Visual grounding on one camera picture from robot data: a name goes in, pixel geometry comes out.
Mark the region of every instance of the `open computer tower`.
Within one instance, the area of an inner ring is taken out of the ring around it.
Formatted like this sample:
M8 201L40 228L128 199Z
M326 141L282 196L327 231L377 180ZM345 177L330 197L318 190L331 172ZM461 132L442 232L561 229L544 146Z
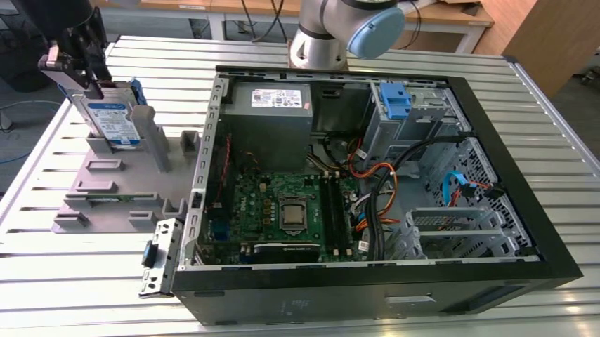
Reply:
M219 67L152 244L141 297L207 325L477 313L581 277L455 77Z

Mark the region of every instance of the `desk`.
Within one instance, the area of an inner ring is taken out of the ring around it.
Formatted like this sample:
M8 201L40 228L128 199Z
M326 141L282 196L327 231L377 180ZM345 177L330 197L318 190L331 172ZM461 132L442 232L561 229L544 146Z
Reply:
M140 80L167 136L202 132L216 65L287 66L284 44L121 37L105 53L115 79ZM600 166L520 66L415 51L347 63L350 71L466 78L585 276L478 315L203 327L176 298L136 297L147 234L49 232L89 149L88 127L65 102L0 201L0 328L29 328L0 336L594 336Z
M210 30L214 40L224 40L224 21L247 21L240 6L240 0L141 0L139 8L144 11L119 8L107 4L104 0L92 2L105 7L103 12L120 15L143 15L169 18L195 18L210 21ZM246 0L247 9L254 22L271 22L274 18L270 0ZM462 13L459 5L435 3L422 8L421 31L458 33L463 37L459 41L455 53L471 53L478 39L486 27L494 24L492 17L483 9L478 10L477 16ZM286 0L280 10L280 21L283 23L298 23L300 13L300 0ZM417 14L411 12L406 16L405 30L414 30Z

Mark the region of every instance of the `blue hard drive label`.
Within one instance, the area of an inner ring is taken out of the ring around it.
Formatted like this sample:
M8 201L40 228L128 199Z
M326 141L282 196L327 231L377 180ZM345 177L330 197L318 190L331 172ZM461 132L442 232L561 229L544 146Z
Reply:
M120 103L88 103L89 116L105 139L116 145L136 145L140 135L131 121L131 112Z

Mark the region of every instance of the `cpu socket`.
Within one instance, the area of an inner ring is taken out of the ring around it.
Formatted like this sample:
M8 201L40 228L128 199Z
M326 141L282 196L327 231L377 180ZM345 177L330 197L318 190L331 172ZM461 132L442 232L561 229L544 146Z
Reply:
M306 198L279 199L279 229L288 235L298 235L307 227Z

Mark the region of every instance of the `power supply label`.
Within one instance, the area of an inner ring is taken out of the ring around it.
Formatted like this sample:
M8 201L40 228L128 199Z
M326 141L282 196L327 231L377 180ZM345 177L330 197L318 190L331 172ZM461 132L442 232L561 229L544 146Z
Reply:
M252 91L252 107L302 108L302 91L256 89Z

